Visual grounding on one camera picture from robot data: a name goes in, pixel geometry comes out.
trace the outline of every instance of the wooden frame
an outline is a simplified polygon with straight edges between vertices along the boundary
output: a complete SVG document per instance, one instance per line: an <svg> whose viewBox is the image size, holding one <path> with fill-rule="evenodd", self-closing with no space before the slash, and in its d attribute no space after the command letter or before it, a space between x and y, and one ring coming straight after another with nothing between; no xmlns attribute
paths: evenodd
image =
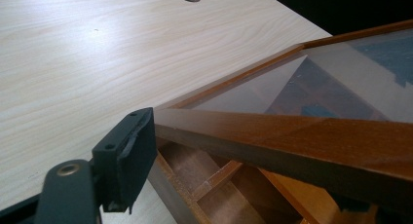
<svg viewBox="0 0 413 224"><path fill-rule="evenodd" d="M331 204L331 199L328 199L323 190L270 173L264 169L357 200L409 214L409 211L413 209L411 202L413 197L411 189L413 186L412 124L219 113L176 108L214 93L303 49L412 27L413 20L409 20L296 45L274 55L268 61L263 61L260 65L248 67L243 72L220 80L217 85L211 84L164 105L163 107L167 106L167 109L159 108L155 113L156 134L168 141L160 140L161 156L158 157L157 164L154 165L150 181L155 189L161 193L160 196L175 219L178 222L186 223L208 223L214 220L222 222L222 219L214 219L209 215L209 213L219 211L208 210L210 206L208 206L207 200L223 186L226 186L229 181L233 185L237 184L242 173L248 174L248 176L263 175L269 184L273 184L278 189L277 191L270 191L270 189L268 193L273 194L273 199L277 198L280 201L277 205L273 205L272 213L275 213L274 210L282 211L277 215L270 215L268 212L260 210L259 205L254 204L254 199L259 198L260 195L251 195L247 189L237 187L251 204L252 209L258 210L260 217L251 220L266 221L278 218L285 223L291 223L300 221L300 218L294 217L302 216L304 217L302 223L305 221L310 223L345 223L346 220L354 222L356 219L363 221L374 219L372 217L375 212L374 207L370 212L363 214L361 219L359 217L349 219L350 215L345 214L331 216L331 212L336 212L337 208L328 210L328 207L324 207L314 210L308 201L304 201L308 197L303 198L300 191L292 190L300 186L302 186L301 189L315 189L321 203ZM182 145L195 147L202 151L187 149ZM298 145L305 145L308 150L303 152L299 150ZM171 158L168 159L168 154L171 153L169 148L173 147L181 151L181 156L199 154L197 157L201 159L202 164L188 167L194 167L194 173L197 172L196 169L208 170L202 183L191 185L190 189L188 189L188 185L183 184L188 184L188 181L183 182L177 174L181 173L185 176L184 173L188 170L177 171L176 168L181 166L179 162L173 162ZM234 159L237 162L206 156L203 151ZM208 163L211 163L213 168L204 168L207 167ZM259 166L264 169L257 170L243 164ZM230 214L228 214L228 218L226 221L234 221Z"/></svg>

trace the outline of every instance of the glass panel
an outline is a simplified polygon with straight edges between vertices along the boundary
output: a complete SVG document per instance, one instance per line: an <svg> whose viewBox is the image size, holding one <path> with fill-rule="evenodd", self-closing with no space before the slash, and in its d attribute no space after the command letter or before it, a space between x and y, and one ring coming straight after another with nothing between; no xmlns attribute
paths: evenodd
<svg viewBox="0 0 413 224"><path fill-rule="evenodd" d="M185 108L413 122L413 30L301 51Z"/></svg>

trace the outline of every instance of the light wood tabletop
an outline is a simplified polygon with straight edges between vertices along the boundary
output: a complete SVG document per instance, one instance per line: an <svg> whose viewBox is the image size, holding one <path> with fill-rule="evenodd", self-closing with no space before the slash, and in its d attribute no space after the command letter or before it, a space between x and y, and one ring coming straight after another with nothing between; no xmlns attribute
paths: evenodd
<svg viewBox="0 0 413 224"><path fill-rule="evenodd" d="M276 0L0 0L0 209L129 112L327 36ZM135 206L103 220L174 222L149 182Z"/></svg>

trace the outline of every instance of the dark background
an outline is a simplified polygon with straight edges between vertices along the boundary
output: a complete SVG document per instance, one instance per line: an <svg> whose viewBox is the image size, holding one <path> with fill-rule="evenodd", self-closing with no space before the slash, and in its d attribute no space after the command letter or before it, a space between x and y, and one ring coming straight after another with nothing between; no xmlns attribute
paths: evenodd
<svg viewBox="0 0 413 224"><path fill-rule="evenodd" d="M413 0L278 0L330 34L413 19Z"/></svg>

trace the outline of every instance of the black object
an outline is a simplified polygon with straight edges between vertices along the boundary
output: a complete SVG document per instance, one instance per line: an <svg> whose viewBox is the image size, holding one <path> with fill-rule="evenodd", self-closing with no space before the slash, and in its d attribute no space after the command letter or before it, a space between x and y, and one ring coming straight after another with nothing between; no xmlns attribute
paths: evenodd
<svg viewBox="0 0 413 224"><path fill-rule="evenodd" d="M93 156L49 170L40 198L0 211L0 223L101 223L101 205L105 212L131 212L157 156L153 109L126 116Z"/></svg>

